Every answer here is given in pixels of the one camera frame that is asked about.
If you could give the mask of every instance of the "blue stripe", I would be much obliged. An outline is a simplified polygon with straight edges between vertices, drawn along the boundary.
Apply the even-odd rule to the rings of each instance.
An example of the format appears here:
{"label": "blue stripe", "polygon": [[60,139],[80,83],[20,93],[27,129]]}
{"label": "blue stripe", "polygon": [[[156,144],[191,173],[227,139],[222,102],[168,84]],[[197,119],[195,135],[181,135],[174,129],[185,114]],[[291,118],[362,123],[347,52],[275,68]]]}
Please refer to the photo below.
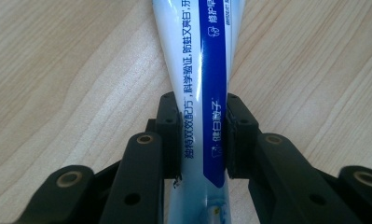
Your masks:
{"label": "blue stripe", "polygon": [[[214,6],[209,8],[209,2],[214,2]],[[212,17],[214,15],[212,10],[216,12],[216,17]],[[221,130],[223,130],[227,106],[223,0],[200,1],[200,48],[202,55],[203,174],[216,187],[222,188],[225,180],[225,164],[223,149],[221,149],[223,145]],[[221,115],[219,123],[217,119],[214,119],[214,112],[217,111]]]}

